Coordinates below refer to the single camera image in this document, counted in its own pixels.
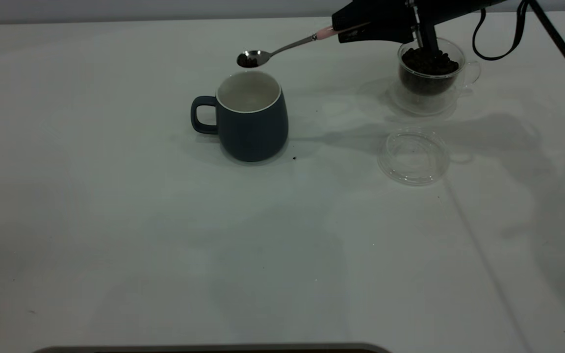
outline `spoon handle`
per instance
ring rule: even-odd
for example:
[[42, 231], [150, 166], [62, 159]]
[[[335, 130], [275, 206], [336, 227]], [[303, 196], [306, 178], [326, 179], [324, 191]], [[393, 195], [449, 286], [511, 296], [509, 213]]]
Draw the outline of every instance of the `spoon handle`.
[[291, 43], [289, 45], [286, 45], [286, 46], [276, 50], [275, 52], [271, 53], [271, 56], [274, 56], [274, 55], [280, 53], [281, 51], [285, 51], [285, 50], [288, 50], [288, 49], [291, 49], [291, 48], [299, 47], [300, 45], [303, 45], [303, 44], [315, 42], [316, 40], [323, 40], [323, 39], [326, 39], [326, 38], [330, 38], [330, 37], [332, 37], [336, 34], [343, 33], [343, 32], [346, 32], [346, 31], [351, 31], [352, 29], [357, 29], [357, 28], [365, 26], [365, 25], [367, 25], [367, 23], [363, 23], [362, 25], [359, 25], [359, 26], [350, 27], [350, 28], [344, 29], [343, 31], [336, 31], [336, 30], [333, 29], [332, 26], [326, 27], [326, 28], [320, 29], [319, 31], [317, 31], [316, 34], [314, 34], [312, 36], [308, 36], [305, 39]]
[[312, 36], [310, 36], [310, 37], [307, 37], [307, 38], [305, 38], [305, 39], [301, 39], [301, 40], [299, 40], [299, 41], [297, 41], [297, 42], [291, 43], [291, 44], [289, 44], [289, 45], [286, 45], [286, 46], [284, 46], [284, 47], [282, 47], [282, 48], [276, 50], [275, 52], [273, 52], [273, 53], [271, 54], [271, 56], [274, 56], [274, 55], [280, 53], [281, 51], [285, 51], [285, 50], [287, 50], [287, 49], [299, 47], [299, 46], [302, 45], [302, 44], [311, 43], [311, 42], [316, 41], [316, 40], [318, 40], [318, 36], [317, 36], [317, 34], [314, 34], [314, 35], [312, 35]]

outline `glass saucer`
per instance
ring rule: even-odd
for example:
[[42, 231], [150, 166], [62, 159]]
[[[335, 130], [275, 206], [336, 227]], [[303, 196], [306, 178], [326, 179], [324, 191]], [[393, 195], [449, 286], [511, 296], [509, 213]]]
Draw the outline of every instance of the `glass saucer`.
[[429, 185], [448, 170], [448, 148], [435, 132], [406, 127], [390, 132], [379, 149], [379, 167], [407, 185]]
[[441, 114], [453, 107], [455, 95], [458, 95], [459, 92], [457, 88], [451, 87], [436, 96], [420, 96], [404, 87], [400, 80], [394, 79], [390, 82], [387, 94], [397, 107], [423, 118]]

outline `pink spoon handle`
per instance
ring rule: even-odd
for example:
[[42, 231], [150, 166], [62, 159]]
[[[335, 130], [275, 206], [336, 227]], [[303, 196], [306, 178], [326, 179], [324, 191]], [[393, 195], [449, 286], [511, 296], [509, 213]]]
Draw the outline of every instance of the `pink spoon handle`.
[[344, 29], [344, 30], [341, 30], [341, 31], [336, 31], [336, 30], [333, 29], [332, 26], [330, 26], [330, 27], [320, 29], [318, 31], [318, 33], [315, 34], [315, 37], [317, 38], [317, 40], [323, 40], [323, 39], [326, 39], [326, 38], [330, 38], [330, 37], [332, 37], [336, 34], [351, 31], [352, 29], [359, 28], [359, 27], [365, 26], [365, 25], [367, 25], [367, 23], [363, 23], [362, 25], [350, 27], [350, 28], [347, 28], [347, 29]]

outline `mug handle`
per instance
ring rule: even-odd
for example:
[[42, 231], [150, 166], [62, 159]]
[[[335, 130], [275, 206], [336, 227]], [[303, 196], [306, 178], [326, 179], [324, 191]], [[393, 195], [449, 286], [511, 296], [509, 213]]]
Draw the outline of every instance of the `mug handle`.
[[469, 89], [481, 76], [481, 64], [479, 62], [469, 62], [464, 68], [465, 83], [464, 89]]
[[200, 105], [208, 105], [210, 107], [217, 107], [217, 99], [211, 96], [200, 96], [195, 98], [191, 105], [191, 125], [195, 131], [200, 134], [217, 135], [216, 125], [206, 125], [200, 123], [198, 120], [198, 107]]

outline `spoon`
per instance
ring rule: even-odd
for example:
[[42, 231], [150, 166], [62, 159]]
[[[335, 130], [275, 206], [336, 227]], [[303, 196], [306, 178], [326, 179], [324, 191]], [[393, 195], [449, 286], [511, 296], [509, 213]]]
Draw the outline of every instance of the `spoon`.
[[262, 65], [265, 65], [265, 63], [269, 62], [269, 59], [272, 58], [272, 56], [281, 53], [287, 49], [291, 49], [291, 48], [295, 48], [295, 47], [299, 47], [302, 44], [307, 44], [307, 43], [311, 43], [311, 42], [315, 42], [316, 40], [323, 40], [326, 38], [330, 38], [336, 34], [339, 33], [343, 33], [346, 31], [351, 31], [352, 29], [355, 28], [359, 28], [361, 26], [365, 26], [367, 25], [367, 23], [363, 23], [362, 25], [359, 26], [354, 26], [354, 27], [350, 27], [348, 29], [344, 29], [342, 31], [336, 31], [333, 29], [333, 27], [326, 27], [323, 29], [320, 29], [316, 34], [312, 35], [312, 36], [308, 36], [305, 39], [299, 40], [295, 43], [291, 43], [289, 45], [286, 45], [285, 47], [282, 47], [278, 50], [276, 50], [273, 53], [267, 53], [266, 51], [263, 50], [246, 50], [243, 53], [241, 53], [238, 57], [237, 57], [237, 64], [240, 67], [245, 67], [246, 69], [252, 69], [254, 67], [259, 67]]

